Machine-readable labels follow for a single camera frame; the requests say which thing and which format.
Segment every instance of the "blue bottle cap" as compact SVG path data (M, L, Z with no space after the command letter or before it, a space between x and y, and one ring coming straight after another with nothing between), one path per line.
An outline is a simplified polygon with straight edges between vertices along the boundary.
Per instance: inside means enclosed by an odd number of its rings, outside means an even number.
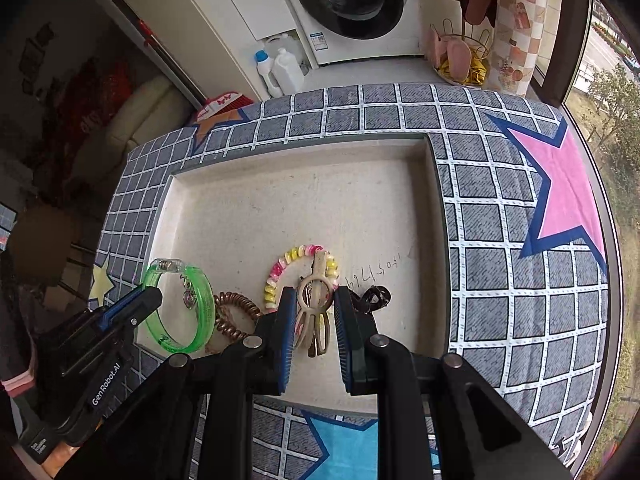
M269 54L267 54L265 51L259 50L255 53L255 60L258 63L260 63L261 61L266 61L267 59L269 59Z

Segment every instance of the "beaded bracelet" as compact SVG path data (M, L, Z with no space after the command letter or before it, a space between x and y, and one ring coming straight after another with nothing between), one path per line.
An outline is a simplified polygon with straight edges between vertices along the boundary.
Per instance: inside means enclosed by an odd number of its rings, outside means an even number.
M278 261L273 264L271 267L271 271L269 273L269 277L267 278L267 284L264 287L264 306L268 310L275 310L277 308L276 305L276 286L280 276L284 272L284 269L287 266L301 258L303 256L311 256L313 257L316 254L316 251L325 251L320 245L300 245L299 247L294 247L292 250L284 253L284 256L278 258ZM329 278L332 285L334 286L334 290L338 288L338 278L340 277L340 273L338 272L338 264L335 261L334 257L328 253L326 255L326 269L324 271L324 275Z

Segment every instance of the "yellow star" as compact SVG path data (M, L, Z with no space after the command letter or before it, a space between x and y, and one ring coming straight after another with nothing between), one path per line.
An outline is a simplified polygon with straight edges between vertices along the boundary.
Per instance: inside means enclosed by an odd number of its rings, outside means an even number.
M104 305L104 297L115 286L107 275L109 267L109 254L101 267L94 264L94 284L89 292L89 300L98 300L98 306Z

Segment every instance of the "pink bead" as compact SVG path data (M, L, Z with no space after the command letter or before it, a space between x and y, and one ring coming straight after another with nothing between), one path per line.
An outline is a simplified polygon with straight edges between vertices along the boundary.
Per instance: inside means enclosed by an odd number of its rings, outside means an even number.
M273 264L273 267L271 267L271 273L275 274L276 276L280 276L282 274L282 271L283 269L278 262L275 262Z

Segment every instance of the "brown chair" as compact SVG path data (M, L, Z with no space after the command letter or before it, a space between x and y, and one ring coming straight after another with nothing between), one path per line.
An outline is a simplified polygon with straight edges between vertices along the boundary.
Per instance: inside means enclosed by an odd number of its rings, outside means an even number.
M87 301L78 291L62 282L67 263L90 268L69 257L73 248L95 256L95 251L77 245L80 226L61 209L37 205L18 215L7 241L7 250L14 259L15 276L19 283L59 286L76 298Z

